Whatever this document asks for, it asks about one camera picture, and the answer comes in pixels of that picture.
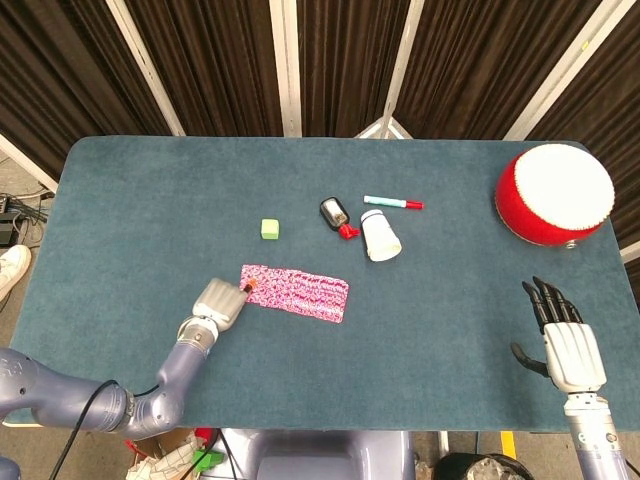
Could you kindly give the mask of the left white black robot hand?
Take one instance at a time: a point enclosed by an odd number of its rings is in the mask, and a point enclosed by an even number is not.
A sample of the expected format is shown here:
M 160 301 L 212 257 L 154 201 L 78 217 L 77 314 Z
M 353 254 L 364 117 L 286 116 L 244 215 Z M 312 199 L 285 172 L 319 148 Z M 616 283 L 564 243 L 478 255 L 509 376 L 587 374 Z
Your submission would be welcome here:
M 194 303 L 192 314 L 213 321 L 219 332 L 225 332 L 234 325 L 256 285 L 255 279 L 240 288 L 213 278 Z

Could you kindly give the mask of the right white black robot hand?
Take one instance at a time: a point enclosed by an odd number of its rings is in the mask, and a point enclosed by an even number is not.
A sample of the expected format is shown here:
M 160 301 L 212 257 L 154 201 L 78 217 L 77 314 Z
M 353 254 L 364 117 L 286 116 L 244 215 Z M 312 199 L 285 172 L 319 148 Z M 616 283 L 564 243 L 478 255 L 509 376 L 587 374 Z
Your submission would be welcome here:
M 510 344 L 512 355 L 525 369 L 550 379 L 568 395 L 599 391 L 607 382 L 604 364 L 594 331 L 577 307 L 556 286 L 536 276 L 522 287 L 529 297 L 546 359 L 531 358 L 516 342 Z

